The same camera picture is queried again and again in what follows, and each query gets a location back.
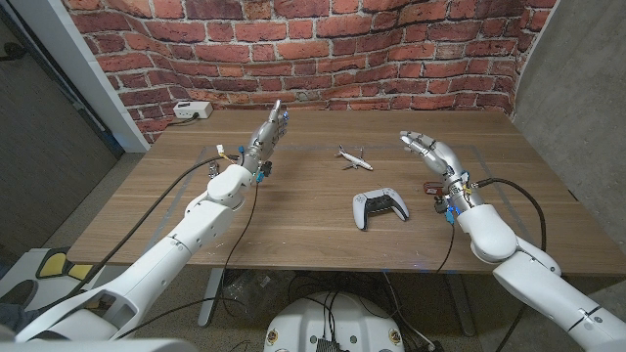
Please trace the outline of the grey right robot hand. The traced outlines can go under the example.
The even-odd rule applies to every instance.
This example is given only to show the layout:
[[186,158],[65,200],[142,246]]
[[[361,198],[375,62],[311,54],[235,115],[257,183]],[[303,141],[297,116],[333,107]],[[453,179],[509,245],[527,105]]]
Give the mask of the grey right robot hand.
[[440,177],[443,196],[453,206],[464,212],[484,203],[478,192],[470,189],[470,174],[445,143],[413,131],[401,131],[400,140],[407,152],[418,154],[424,164]]

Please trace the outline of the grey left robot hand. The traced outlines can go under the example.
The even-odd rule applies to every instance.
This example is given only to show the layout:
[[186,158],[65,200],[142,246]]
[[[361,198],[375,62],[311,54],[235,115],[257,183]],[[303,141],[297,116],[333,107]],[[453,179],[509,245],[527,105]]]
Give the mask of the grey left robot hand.
[[270,110],[268,119],[251,135],[245,148],[241,166],[256,173],[264,161],[272,155],[279,140],[287,133],[289,114],[281,112],[281,101],[277,100]]

